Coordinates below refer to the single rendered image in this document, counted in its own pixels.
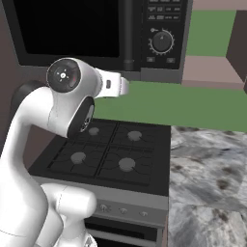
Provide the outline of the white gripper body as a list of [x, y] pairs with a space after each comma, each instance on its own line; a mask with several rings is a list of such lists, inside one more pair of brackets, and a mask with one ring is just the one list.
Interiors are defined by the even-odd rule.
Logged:
[[129, 82], [124, 77], [122, 77], [121, 78], [120, 95], [121, 96], [127, 95], [128, 92], [129, 92]]

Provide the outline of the brown tall cupboard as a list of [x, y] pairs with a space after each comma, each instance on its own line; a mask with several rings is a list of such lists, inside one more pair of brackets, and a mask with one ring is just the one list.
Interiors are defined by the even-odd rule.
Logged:
[[[45, 82], [46, 68], [23, 67], [18, 63], [13, 39], [0, 0], [0, 148], [8, 130], [11, 98], [14, 90], [31, 79]], [[29, 168], [47, 147], [54, 135], [32, 126], [23, 154], [24, 164]]]

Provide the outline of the black microwave oven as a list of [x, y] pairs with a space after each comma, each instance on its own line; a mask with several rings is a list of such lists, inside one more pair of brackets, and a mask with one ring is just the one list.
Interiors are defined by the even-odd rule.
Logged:
[[193, 0], [142, 0], [140, 69], [118, 71], [131, 81], [182, 81]]

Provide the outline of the brown wall cupboard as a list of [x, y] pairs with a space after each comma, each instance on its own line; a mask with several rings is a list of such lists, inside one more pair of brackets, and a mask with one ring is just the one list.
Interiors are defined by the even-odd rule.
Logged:
[[247, 80], [247, 11], [237, 11], [226, 58], [243, 82]]

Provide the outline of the black gas hob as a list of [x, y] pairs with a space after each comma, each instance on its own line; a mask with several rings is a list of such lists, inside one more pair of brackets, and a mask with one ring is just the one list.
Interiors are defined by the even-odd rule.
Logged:
[[168, 125], [91, 121], [70, 139], [53, 138], [33, 163], [33, 176], [169, 194], [171, 128]]

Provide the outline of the black microwave door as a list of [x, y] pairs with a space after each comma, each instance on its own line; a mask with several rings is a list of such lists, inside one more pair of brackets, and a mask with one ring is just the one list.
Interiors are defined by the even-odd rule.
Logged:
[[[2, 0], [18, 62], [48, 67], [78, 58], [124, 69], [124, 0]], [[142, 0], [132, 0], [133, 70], [140, 69]]]

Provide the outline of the silver oven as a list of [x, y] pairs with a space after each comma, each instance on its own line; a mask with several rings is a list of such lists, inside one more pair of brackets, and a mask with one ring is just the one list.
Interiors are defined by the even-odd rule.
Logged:
[[[96, 194], [94, 215], [86, 226], [96, 238], [124, 244], [125, 247], [168, 247], [168, 198], [153, 194], [84, 184]], [[107, 205], [102, 212], [100, 205]], [[126, 208], [122, 215], [120, 208]], [[139, 212], [149, 215], [142, 217]]]

